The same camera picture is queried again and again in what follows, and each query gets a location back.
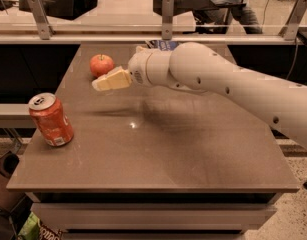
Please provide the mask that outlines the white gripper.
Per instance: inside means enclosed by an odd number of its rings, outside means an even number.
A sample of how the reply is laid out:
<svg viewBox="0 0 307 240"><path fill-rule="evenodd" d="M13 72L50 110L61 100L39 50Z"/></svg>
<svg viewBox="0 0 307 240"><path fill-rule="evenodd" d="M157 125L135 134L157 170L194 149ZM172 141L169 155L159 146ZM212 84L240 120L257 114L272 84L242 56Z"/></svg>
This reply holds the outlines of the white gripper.
<svg viewBox="0 0 307 240"><path fill-rule="evenodd" d="M129 71L124 70L122 66L115 67L107 74L95 79L92 87L97 91L123 89L128 88L132 81L138 85L151 86L147 76L147 63L151 55L150 49L138 50L128 62Z"/></svg>

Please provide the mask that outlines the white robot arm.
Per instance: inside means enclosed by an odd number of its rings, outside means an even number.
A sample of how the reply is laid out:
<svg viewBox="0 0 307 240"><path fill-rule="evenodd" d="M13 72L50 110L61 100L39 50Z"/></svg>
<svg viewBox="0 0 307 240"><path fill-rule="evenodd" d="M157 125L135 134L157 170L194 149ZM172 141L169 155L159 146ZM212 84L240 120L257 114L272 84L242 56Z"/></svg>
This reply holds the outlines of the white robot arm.
<svg viewBox="0 0 307 240"><path fill-rule="evenodd" d="M203 44L187 42L172 51L138 47L127 68L92 82L97 91L133 84L219 94L307 149L307 86L239 67Z"/></svg>

